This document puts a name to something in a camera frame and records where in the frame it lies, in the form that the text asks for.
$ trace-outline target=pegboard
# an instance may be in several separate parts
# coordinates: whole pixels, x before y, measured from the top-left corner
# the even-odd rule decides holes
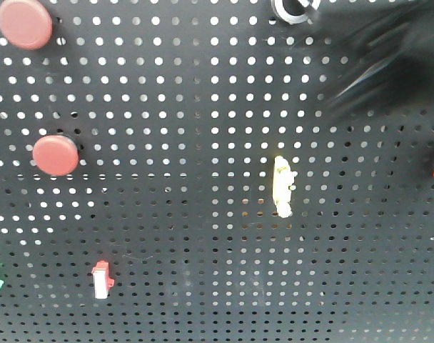
[[[434,342],[434,101],[331,115],[353,51],[269,1],[42,3],[47,46],[0,33],[0,342]]]

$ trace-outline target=blurry black object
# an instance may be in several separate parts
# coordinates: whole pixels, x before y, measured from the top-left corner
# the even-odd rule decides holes
[[[333,36],[338,19],[310,14],[354,65],[323,93],[332,114],[390,109],[408,101],[434,101],[434,0],[399,5],[346,36]]]

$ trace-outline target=perforated metal panel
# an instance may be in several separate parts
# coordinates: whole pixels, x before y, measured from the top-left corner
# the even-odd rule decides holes
[[[267,0],[42,2],[47,47],[0,34],[0,342],[434,342],[433,102],[331,116],[353,52]]]

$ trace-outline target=yellow plastic piece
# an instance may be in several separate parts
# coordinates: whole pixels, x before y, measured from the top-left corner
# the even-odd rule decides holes
[[[293,214],[290,206],[291,185],[295,181],[295,173],[291,171],[288,161],[282,156],[274,159],[273,201],[279,217],[287,218]]]

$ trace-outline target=magnetic button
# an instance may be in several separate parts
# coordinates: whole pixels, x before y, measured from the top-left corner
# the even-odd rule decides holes
[[[45,136],[33,147],[33,159],[43,172],[63,176],[78,165],[79,154],[75,143],[65,136]]]
[[[37,0],[5,0],[0,6],[0,30],[11,44],[36,50],[52,35],[52,18]]]

